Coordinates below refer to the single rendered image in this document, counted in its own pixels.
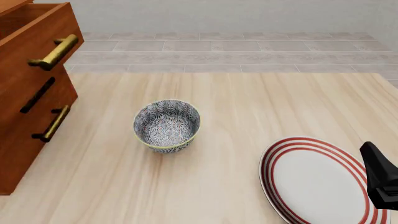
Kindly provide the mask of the blue patterned bowl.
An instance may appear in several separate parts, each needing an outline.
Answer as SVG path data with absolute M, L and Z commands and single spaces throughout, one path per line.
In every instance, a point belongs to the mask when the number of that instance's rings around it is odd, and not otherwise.
M 154 152 L 168 154 L 188 147 L 200 129 L 197 109 L 182 100 L 159 100 L 142 108 L 133 122 L 138 140 Z

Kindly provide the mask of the wooden cabinet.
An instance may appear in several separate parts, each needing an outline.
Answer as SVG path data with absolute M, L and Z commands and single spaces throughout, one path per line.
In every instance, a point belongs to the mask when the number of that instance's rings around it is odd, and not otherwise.
M 69 2 L 0 0 L 0 195 L 13 193 L 77 99 L 64 64 L 83 42 Z

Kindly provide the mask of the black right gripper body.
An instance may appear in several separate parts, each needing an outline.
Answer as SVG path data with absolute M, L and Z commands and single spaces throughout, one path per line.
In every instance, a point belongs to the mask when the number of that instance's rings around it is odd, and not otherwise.
M 398 186 L 367 187 L 367 193 L 377 209 L 398 209 Z

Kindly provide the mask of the white plate with red rings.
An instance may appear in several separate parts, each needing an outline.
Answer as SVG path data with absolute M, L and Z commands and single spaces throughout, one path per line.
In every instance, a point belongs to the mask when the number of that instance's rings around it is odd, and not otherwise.
M 287 224 L 391 224 L 391 211 L 368 197 L 364 165 L 322 139 L 294 136 L 262 153 L 259 178 Z

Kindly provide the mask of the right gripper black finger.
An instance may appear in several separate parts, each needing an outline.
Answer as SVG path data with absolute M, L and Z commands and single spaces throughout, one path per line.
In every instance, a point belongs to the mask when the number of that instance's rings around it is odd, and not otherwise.
M 360 147 L 370 188 L 398 189 L 398 167 L 370 141 Z

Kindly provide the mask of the wooden drawer, pulled open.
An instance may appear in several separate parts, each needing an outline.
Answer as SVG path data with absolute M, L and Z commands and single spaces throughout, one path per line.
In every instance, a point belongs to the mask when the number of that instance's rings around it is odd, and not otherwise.
M 55 39 L 71 34 L 78 37 L 78 43 L 53 69 L 63 65 L 84 42 L 72 5 L 24 1 L 0 11 L 0 85 L 16 82 L 35 69 L 42 70 L 29 66 L 28 59 L 43 59 L 56 47 Z

